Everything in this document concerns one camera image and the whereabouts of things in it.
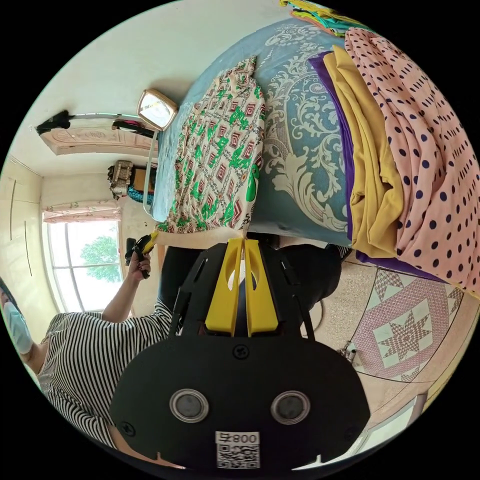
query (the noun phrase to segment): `black and white striped shirt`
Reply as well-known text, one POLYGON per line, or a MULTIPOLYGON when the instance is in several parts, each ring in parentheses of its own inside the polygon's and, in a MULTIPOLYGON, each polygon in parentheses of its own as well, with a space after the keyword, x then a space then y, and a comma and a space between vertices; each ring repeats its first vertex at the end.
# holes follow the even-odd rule
POLYGON ((40 388, 74 427, 115 448, 109 410, 120 376, 137 354, 167 338, 171 322, 159 298, 151 315, 122 323, 103 320, 98 312, 56 315, 43 340, 49 347, 40 388))

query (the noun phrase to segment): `face mask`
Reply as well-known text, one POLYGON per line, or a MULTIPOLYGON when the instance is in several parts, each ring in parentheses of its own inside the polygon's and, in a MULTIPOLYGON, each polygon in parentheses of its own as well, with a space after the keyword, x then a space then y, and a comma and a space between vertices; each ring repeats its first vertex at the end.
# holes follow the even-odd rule
POLYGON ((32 349, 34 342, 23 315, 9 301, 3 307, 3 315, 5 323, 10 330, 13 344, 20 354, 26 355, 32 349))

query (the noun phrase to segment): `hand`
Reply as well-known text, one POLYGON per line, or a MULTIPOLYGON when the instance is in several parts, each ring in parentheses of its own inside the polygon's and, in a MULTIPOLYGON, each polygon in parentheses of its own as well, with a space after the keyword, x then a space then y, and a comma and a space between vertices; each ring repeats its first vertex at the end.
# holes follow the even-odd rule
POLYGON ((130 265, 128 267, 128 276, 137 282, 140 282, 144 279, 143 272, 150 273, 150 255, 146 253, 143 256, 143 260, 139 261, 139 256, 133 252, 130 265))
POLYGON ((156 454, 156 460, 150 460, 151 462, 153 461, 157 465, 163 465, 164 467, 173 467, 174 469, 182 469, 185 470, 184 466, 177 465, 176 463, 170 463, 169 461, 164 460, 159 453, 156 454))

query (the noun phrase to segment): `label sticker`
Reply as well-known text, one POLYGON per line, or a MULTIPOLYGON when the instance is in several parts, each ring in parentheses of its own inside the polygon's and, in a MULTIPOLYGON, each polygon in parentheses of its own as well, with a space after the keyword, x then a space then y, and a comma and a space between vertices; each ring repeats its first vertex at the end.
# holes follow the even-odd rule
POLYGON ((259 469, 258 431, 215 432, 216 466, 219 469, 259 469))

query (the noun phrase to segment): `window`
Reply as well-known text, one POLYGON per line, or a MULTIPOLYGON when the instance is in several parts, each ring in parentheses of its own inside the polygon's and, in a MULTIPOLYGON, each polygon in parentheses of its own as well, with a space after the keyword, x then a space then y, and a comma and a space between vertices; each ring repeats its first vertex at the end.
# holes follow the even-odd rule
POLYGON ((102 312, 123 281, 116 221, 49 223, 48 247, 66 312, 102 312))

